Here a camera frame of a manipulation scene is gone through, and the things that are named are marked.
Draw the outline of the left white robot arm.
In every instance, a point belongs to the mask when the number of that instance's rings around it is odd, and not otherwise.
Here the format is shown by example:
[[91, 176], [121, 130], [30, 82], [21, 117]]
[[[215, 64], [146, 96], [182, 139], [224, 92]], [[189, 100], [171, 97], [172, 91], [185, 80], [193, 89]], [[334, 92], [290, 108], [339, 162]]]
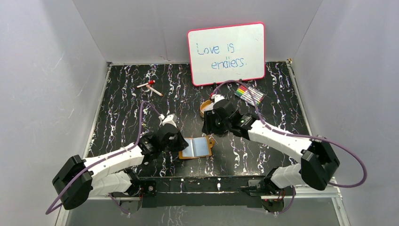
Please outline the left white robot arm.
[[58, 197], [47, 213], [58, 207], [72, 210], [89, 197], [114, 192], [135, 196], [141, 184], [129, 168], [149, 163], [163, 151], [179, 152], [189, 146], [180, 129], [170, 123], [160, 126], [156, 133], [147, 133], [136, 142], [97, 157], [70, 157], [52, 180]]

